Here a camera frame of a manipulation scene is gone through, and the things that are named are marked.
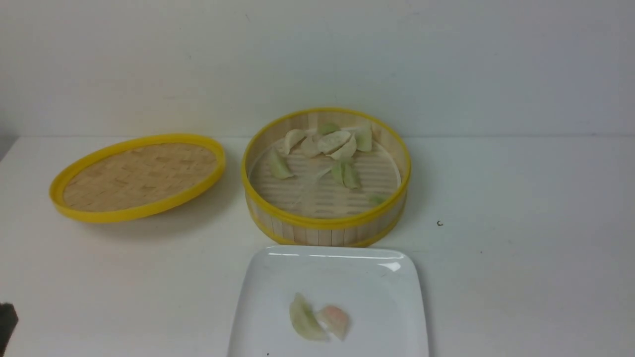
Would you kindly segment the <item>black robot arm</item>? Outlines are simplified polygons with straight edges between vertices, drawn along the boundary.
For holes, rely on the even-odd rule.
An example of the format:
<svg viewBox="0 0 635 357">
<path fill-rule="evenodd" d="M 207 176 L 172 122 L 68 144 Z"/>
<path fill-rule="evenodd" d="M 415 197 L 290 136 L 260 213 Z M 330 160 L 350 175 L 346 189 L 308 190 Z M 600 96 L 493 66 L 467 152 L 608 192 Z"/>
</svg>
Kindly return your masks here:
<svg viewBox="0 0 635 357">
<path fill-rule="evenodd" d="M 4 357 L 6 348 L 19 322 L 14 305 L 8 302 L 0 303 L 0 356 Z"/>
</svg>

